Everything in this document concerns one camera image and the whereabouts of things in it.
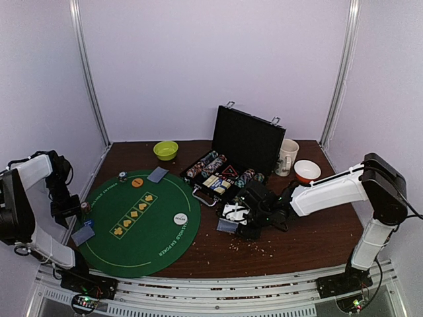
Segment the black poker chip case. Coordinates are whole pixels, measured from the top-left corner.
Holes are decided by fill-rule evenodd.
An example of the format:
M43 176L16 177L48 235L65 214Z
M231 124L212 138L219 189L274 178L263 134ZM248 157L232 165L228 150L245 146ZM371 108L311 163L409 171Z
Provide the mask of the black poker chip case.
M247 169L251 168L256 173L262 173L265 176L263 183L267 182L276 167L286 133L286 129L279 125L279 117L267 121L234 109L234 104L228 102L227 105L218 107L211 150L180 173L182 179L194 188L192 192L194 198L208 207L216 203L227 203L235 198L241 190L235 185L235 181ZM186 175L188 169L212 151L216 151L218 156L224 155L227 158L226 162L212 174L231 183L231 187L223 194L218 194L203 185L203 182L212 175L203 177L202 172L194 178ZM229 165L237 170L237 178L226 178L221 175Z

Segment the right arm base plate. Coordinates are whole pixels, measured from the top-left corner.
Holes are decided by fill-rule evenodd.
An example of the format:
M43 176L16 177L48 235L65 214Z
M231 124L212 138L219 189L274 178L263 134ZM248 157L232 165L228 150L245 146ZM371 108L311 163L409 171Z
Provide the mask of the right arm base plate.
M368 274L349 275L339 273L320 277L315 282L321 299L359 291L362 286L370 287L373 285L373 281Z

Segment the dealt card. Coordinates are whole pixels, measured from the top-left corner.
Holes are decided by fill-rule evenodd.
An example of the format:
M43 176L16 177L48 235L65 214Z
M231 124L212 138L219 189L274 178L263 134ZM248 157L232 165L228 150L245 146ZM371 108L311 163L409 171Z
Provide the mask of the dealt card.
M80 246L94 236L95 232L90 226L83 226L74 232L71 238L76 246Z
M159 183L168 173L168 170L158 166L147 177L150 182Z

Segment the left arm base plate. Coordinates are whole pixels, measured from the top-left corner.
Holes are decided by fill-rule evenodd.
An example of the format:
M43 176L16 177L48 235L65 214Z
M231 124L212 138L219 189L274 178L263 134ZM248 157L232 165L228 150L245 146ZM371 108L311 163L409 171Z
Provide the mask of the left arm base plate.
M61 279L60 286L64 289L96 299L113 300L116 294L118 280L97 275L91 275L89 279L83 279L74 275L65 275Z

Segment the blue small blind button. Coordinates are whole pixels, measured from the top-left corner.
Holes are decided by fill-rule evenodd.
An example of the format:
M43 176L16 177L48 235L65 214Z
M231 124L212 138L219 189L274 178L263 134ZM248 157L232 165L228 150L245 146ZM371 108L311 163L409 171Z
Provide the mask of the blue small blind button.
M89 227L93 228L94 221L92 219L89 219L89 220L85 221L83 224L85 226L89 226Z

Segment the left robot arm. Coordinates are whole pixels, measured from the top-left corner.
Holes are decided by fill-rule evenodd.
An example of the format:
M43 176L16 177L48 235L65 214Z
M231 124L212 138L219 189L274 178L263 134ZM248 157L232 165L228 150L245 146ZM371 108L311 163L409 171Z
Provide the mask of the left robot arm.
M33 256L69 272L69 282L80 293L89 293L95 279L89 274L82 254L58 242L36 222L27 191L43 180L48 189L50 213L55 222L68 227L67 218L82 218L81 201L71 195L73 167L55 150L37 151L29 157L12 160L1 172L1 241L14 246L22 257Z

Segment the grey playing card deck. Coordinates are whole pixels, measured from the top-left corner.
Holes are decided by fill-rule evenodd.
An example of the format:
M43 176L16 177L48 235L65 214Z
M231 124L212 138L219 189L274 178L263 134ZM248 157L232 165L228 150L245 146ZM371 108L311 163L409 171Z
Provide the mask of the grey playing card deck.
M219 218L216 230L219 232L235 233L238 225L237 222Z

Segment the white dealer button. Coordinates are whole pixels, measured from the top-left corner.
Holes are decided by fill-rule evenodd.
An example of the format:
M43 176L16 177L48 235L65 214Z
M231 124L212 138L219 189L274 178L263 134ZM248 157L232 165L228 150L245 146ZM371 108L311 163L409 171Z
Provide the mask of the white dealer button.
M177 213L173 221L176 225L185 225L188 221L188 216L185 213Z

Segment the orange big blind button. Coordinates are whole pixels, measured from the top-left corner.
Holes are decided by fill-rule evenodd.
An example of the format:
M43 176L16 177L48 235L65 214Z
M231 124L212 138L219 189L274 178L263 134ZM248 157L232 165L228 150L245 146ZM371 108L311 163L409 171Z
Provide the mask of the orange big blind button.
M142 178L134 178L132 180L132 186L134 188L140 188L140 187L142 187L143 183L144 183L144 181L143 181Z

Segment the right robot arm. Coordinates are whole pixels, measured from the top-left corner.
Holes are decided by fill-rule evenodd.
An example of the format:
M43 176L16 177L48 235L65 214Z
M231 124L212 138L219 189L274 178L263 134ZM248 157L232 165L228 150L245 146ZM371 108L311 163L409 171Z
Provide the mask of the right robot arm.
M235 201L248 210L237 230L246 238L252 238L257 230L268 225L285 230L290 213L305 217L345 203L369 201L373 214L350 254L344 273L317 281L322 287L334 283L348 292L371 285L371 265L408 215L405 178L375 153L366 154L362 163L322 180L309 183L293 180L280 195L260 182L251 181L239 191Z

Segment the small poker chip stack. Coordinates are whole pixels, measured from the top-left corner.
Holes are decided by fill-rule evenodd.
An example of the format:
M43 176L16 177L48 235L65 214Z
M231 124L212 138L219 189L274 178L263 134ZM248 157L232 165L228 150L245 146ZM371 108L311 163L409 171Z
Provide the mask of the small poker chip stack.
M91 205L89 204L89 202L84 201L81 203L81 211L84 214L89 214L91 212Z

